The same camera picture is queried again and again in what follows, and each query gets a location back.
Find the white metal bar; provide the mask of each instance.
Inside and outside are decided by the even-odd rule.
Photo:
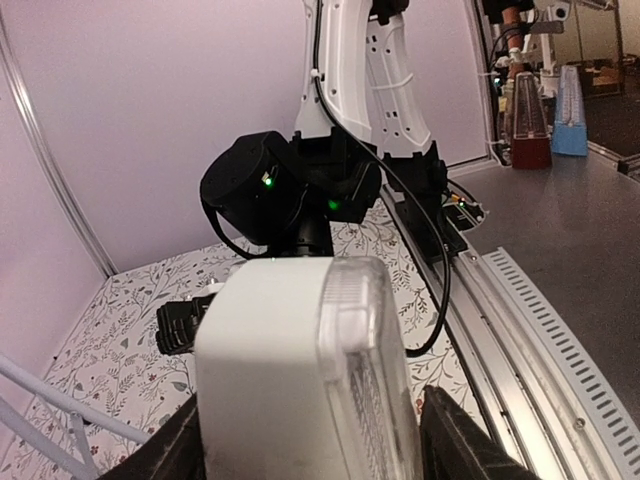
[[[82,418],[120,435],[127,440],[144,444],[151,438],[151,435],[148,433],[130,427],[56,390],[51,385],[41,381],[29,372],[24,371],[2,354],[0,354],[0,375],[4,375],[25,390],[40,395],[54,407],[67,413],[76,412],[81,415]]]
[[[82,459],[84,460],[85,465],[94,474],[94,478],[98,478],[100,476],[100,472],[98,471],[98,467],[96,467],[96,464],[93,461],[93,455],[91,455],[91,447],[89,447],[89,442],[87,441],[87,434],[84,430],[82,417],[75,412],[71,413],[69,417],[71,418],[73,434],[78,440],[78,451],[80,451],[80,455],[82,455]]]
[[[79,480],[94,480],[91,468],[76,460],[51,440],[45,437],[33,425],[24,419],[22,415],[16,412],[11,406],[0,397],[0,422],[4,423],[9,429],[14,431],[19,437],[24,439],[29,445],[41,452],[45,457],[50,459],[60,468],[65,469]]]

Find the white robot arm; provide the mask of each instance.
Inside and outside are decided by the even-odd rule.
[[[316,38],[316,0],[304,0],[307,22],[306,73],[296,130],[302,139],[327,137],[333,127],[315,91],[314,78],[322,78],[324,97],[340,124],[370,143],[371,124],[366,103],[365,71],[383,120],[381,153],[396,158],[426,154],[431,132],[413,95],[413,73],[404,41],[404,19],[398,13],[381,24],[371,16],[372,0],[333,0],[322,6]],[[319,68],[314,65],[319,41]]]

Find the metal frame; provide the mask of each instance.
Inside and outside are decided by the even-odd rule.
[[[20,66],[18,65],[15,53],[11,47],[9,32],[7,30],[1,6],[0,61],[4,67],[7,82],[11,89],[13,101],[20,115],[20,120],[22,121],[27,137],[31,142],[31,147],[38,158],[38,163],[49,182],[51,191],[58,200],[60,207],[67,216],[71,227],[80,238],[80,241],[87,250],[87,253],[100,269],[104,277],[109,278],[110,276],[117,274],[118,270],[115,264],[111,261],[109,254],[100,243],[100,240],[98,240],[98,237],[91,228],[89,221],[82,213],[76,198],[71,192],[69,185],[58,167],[53,152],[51,151],[51,147],[47,143],[44,131],[33,108],[24,78],[22,77]]]
[[[422,260],[399,221],[394,208],[398,195],[386,186],[382,198],[431,294],[439,298],[440,274]],[[532,331],[526,313],[485,260],[471,248],[453,265],[448,327],[495,440],[544,479],[636,478],[612,454],[611,442],[585,420],[590,417],[584,398],[574,391],[547,343]],[[631,430],[625,432],[620,441]],[[628,451],[633,444],[626,442],[622,447]],[[627,464],[636,462],[634,453],[623,452]]]
[[[4,423],[32,447],[59,465],[60,468],[71,473],[78,480],[93,480],[99,477],[98,468],[93,462],[89,451],[83,420],[88,420],[140,445],[151,438],[150,434],[111,418],[56,390],[48,383],[21,369],[2,354],[0,354],[0,375],[5,376],[25,390],[38,395],[45,402],[69,414],[73,435],[76,439],[76,441],[71,442],[71,445],[80,452],[84,462],[79,461],[43,435],[0,396],[0,423]],[[52,413],[47,403],[44,403],[44,405]],[[58,423],[57,417],[53,414],[52,416]]]

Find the transparent plastic cover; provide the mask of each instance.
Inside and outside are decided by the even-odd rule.
[[[513,137],[518,140],[547,137],[547,122],[533,73],[518,74],[515,92]]]
[[[404,345],[384,264],[336,259],[319,314],[319,364],[350,478],[422,478]]]

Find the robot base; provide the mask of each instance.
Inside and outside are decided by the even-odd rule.
[[[424,225],[424,220],[420,217],[422,220],[420,225],[418,225],[417,222],[412,221],[412,215],[410,213],[412,209],[409,208],[406,201],[396,203],[395,208],[400,220],[407,227],[412,239],[416,245],[420,247],[422,258],[427,263],[435,263],[442,260],[440,246],[436,243],[431,230]],[[450,255],[457,255],[468,250],[469,247],[467,242],[462,238],[458,230],[449,223],[449,220],[443,219],[438,222],[437,225],[440,229],[442,240],[444,240],[445,246]]]
[[[384,161],[420,202],[440,231],[449,254],[455,255],[467,250],[467,243],[444,213],[442,198],[448,190],[448,172],[446,164],[440,159],[436,142],[423,155],[416,154],[412,158],[392,158],[387,155]],[[403,192],[403,188],[393,178],[389,179],[389,185],[396,192]],[[418,206],[405,198],[397,202],[395,208],[400,221],[420,246],[423,259],[428,263],[441,260],[442,250]]]

